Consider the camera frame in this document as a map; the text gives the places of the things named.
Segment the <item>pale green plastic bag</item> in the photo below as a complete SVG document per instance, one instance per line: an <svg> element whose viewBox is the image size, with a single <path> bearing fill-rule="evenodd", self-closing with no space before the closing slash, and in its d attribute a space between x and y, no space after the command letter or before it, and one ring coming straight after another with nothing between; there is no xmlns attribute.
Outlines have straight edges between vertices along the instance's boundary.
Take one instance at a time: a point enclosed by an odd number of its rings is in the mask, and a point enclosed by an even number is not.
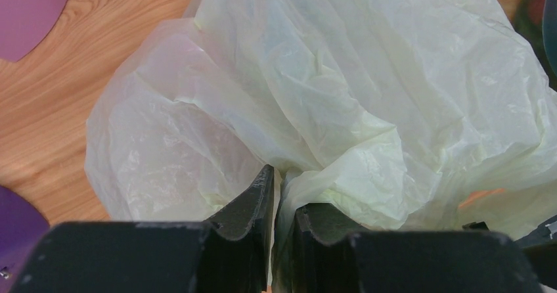
<svg viewBox="0 0 557 293"><path fill-rule="evenodd" d="M192 0L116 70L87 120L87 178L117 220L201 220L265 165L273 291L295 211L379 230L556 214L556 93L497 0Z"/></svg>

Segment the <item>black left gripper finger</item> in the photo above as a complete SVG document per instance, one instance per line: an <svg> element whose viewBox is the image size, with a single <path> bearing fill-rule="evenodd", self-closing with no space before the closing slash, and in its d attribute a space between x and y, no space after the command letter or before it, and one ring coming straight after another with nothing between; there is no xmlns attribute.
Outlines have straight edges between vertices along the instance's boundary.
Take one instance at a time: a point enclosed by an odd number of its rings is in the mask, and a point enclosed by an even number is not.
<svg viewBox="0 0 557 293"><path fill-rule="evenodd" d="M205 221L67 222L32 250L12 292L263 292L275 171Z"/></svg>

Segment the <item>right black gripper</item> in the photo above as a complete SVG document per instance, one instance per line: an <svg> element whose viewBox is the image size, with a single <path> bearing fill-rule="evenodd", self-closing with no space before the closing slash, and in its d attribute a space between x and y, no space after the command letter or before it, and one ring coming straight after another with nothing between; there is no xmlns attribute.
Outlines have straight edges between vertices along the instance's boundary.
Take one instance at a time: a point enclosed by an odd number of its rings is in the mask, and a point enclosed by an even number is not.
<svg viewBox="0 0 557 293"><path fill-rule="evenodd" d="M371 231L330 204L295 212L273 292L541 292L556 288L556 217L488 230Z"/></svg>

